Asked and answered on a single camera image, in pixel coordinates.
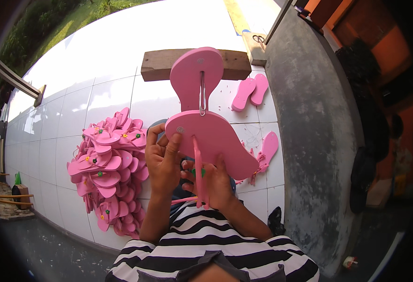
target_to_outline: wooden board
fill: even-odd
[[[254,32],[243,32],[244,45],[246,46],[247,56],[251,65],[259,65],[264,67],[266,65],[266,54],[263,47],[266,47],[263,43],[263,47],[260,43],[254,40],[254,35],[261,36],[263,41],[266,39],[265,34]]]
[[[227,12],[229,12],[230,20],[232,20],[236,35],[242,35],[243,30],[250,30],[246,18],[236,0],[224,0],[224,4],[226,5]]]
[[[144,81],[169,80],[175,61],[192,49],[166,49],[145,52],[141,75]],[[246,52],[219,50],[224,63],[222,79],[245,80],[252,71]]]

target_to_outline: finger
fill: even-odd
[[[170,138],[169,143],[166,146],[166,153],[164,154],[164,161],[168,163],[175,163],[175,159],[178,154],[178,148],[180,147],[182,135],[180,133],[175,133]]]
[[[194,175],[191,172],[188,172],[188,171],[180,172],[180,177],[183,178],[183,179],[187,179],[187,180],[191,181],[192,183],[196,182],[196,179],[195,179]]]
[[[164,132],[165,123],[160,123],[153,127],[150,127],[149,132],[147,133],[147,147],[155,145],[158,140],[158,134]]]
[[[162,147],[166,147],[169,143],[169,139],[167,138],[166,133],[164,133],[163,136],[161,136],[161,138],[156,143]]]
[[[185,191],[189,191],[191,193],[193,193],[194,195],[197,196],[197,188],[196,186],[190,184],[190,183],[184,183],[183,185],[181,185],[181,189],[185,190]]]
[[[226,163],[224,162],[224,155],[219,154],[216,157],[216,168],[220,173],[227,173]]]
[[[193,169],[194,168],[194,161],[187,161],[187,160],[184,160],[182,163],[181,163],[181,167],[183,168],[183,169]]]

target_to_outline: black and white striped shirt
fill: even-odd
[[[287,236],[262,241],[243,237],[217,210],[187,202],[170,218],[170,230],[155,246],[141,240],[127,242],[106,281],[185,280],[202,262],[235,268],[239,280],[318,281],[319,269]]]

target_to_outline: grass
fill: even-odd
[[[75,31],[90,24],[91,22],[101,19],[110,13],[137,5],[155,2],[159,0],[111,0],[110,11],[106,11],[104,1],[90,0],[81,3],[80,6],[68,16],[51,32],[42,42],[39,49],[34,53],[31,60],[26,64],[25,70],[29,70],[48,50],[53,48],[57,43],[72,35]]]

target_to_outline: pink strap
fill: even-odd
[[[173,200],[170,205],[172,206],[172,205],[175,205],[175,204],[178,204],[178,203],[183,203],[183,202],[187,202],[187,201],[194,201],[194,200],[197,200],[197,199],[198,199],[198,197],[189,197],[189,198],[184,198],[184,199]]]
[[[202,183],[203,183],[203,178],[202,178],[202,155],[199,150],[199,145],[197,143],[196,136],[192,137],[192,143],[194,145],[194,158],[195,162],[194,165],[196,167],[196,184],[197,184],[197,192],[198,192],[198,198],[199,200],[197,201],[197,208],[200,208],[202,206],[202,202],[205,203],[205,209],[209,209],[209,198],[206,193],[206,191],[203,189]]]

